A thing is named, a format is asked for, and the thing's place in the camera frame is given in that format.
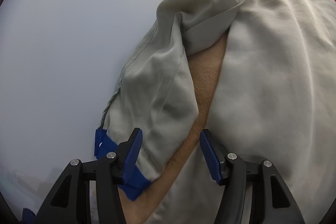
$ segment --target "white jacket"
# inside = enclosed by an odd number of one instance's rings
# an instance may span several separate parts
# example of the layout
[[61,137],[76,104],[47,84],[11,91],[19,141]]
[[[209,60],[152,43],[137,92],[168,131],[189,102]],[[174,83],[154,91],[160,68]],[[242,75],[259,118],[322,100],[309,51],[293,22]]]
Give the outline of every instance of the white jacket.
[[[336,197],[335,26],[335,0],[164,0],[104,128],[116,144],[141,128],[136,166],[157,179],[198,115],[187,56],[230,28],[207,128],[244,160],[271,160],[318,223]],[[147,223],[212,224],[222,193],[198,146]]]

